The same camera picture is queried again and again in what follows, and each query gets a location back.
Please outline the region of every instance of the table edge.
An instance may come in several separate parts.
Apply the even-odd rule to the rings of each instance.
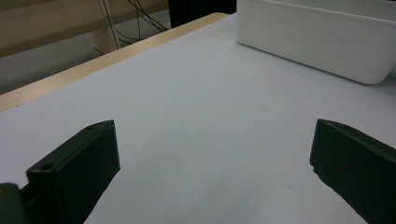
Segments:
[[[148,49],[152,49],[227,16],[228,14],[225,13],[213,13],[207,15],[198,20],[188,22],[166,32],[147,38],[131,46],[118,49],[50,77],[43,78],[37,82],[23,86],[14,91],[6,92],[0,95],[0,112],[27,103],[41,95],[58,90],[63,86],[106,68],[111,64],[133,57],[136,54]]]

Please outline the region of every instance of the white box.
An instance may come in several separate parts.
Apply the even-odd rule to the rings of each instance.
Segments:
[[[238,0],[238,42],[365,84],[396,64],[396,3]]]

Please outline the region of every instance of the floor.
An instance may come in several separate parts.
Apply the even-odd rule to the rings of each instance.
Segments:
[[[162,26],[170,28],[169,11],[150,15]],[[140,27],[142,39],[158,34],[158,28],[143,19],[126,21],[116,25],[122,47],[133,44],[139,39],[137,27]],[[88,35],[79,35],[37,49],[0,58],[0,94],[13,91],[29,83],[62,72],[68,68],[85,63],[101,56],[94,49]]]

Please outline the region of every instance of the wall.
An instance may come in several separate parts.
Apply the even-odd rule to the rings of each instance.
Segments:
[[[127,0],[2,0],[0,57],[105,29],[103,1],[108,1],[115,23],[136,17]],[[168,9],[167,0],[140,2],[147,13]]]

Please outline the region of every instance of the white table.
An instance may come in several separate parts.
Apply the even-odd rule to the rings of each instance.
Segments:
[[[396,77],[365,86],[236,43],[235,15],[0,113],[0,181],[114,119],[87,224],[363,224],[309,164],[317,119],[396,147]]]

